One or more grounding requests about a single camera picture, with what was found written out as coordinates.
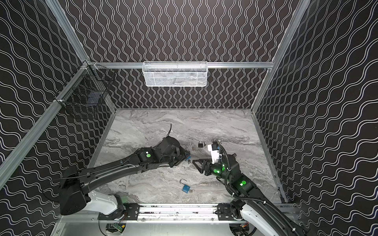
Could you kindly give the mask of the black padlock with key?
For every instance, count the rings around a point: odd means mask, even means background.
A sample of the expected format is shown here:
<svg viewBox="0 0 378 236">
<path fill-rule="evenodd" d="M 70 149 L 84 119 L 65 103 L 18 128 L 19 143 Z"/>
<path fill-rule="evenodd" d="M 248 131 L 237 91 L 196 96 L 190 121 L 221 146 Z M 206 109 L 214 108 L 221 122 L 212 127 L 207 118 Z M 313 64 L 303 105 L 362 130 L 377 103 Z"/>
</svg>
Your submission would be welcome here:
<svg viewBox="0 0 378 236">
<path fill-rule="evenodd" d="M 198 148 L 205 148 L 205 147 L 206 147 L 206 143 L 204 141 L 199 141 Z"/>
</svg>

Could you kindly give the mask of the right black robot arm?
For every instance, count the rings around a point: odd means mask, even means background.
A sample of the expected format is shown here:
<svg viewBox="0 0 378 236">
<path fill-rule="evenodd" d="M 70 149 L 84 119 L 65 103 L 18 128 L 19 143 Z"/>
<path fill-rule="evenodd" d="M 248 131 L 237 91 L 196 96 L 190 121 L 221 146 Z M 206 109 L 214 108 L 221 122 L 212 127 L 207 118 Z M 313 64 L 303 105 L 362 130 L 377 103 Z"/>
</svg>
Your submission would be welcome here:
<svg viewBox="0 0 378 236">
<path fill-rule="evenodd" d="M 310 236 L 277 206 L 275 206 L 250 178 L 242 173 L 237 155 L 228 154 L 218 143 L 210 145 L 211 158 L 193 160 L 193 165 L 205 176 L 214 175 L 233 197 L 229 208 L 219 215 L 244 220 L 264 236 Z"/>
</svg>

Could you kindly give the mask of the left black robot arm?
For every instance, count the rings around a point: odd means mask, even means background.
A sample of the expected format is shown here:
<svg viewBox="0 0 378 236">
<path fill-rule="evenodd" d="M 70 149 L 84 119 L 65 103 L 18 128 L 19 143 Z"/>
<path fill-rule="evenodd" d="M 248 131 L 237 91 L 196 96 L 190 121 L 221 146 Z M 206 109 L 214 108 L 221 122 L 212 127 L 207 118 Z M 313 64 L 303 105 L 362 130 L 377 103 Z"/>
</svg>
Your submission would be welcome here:
<svg viewBox="0 0 378 236">
<path fill-rule="evenodd" d="M 126 176 L 162 167 L 173 168 L 190 155 L 177 139 L 167 135 L 154 147 L 139 148 L 105 165 L 82 170 L 70 167 L 58 179 L 60 214 L 67 216 L 84 210 L 118 219 L 125 212 L 121 197 L 99 193 L 97 188 Z"/>
</svg>

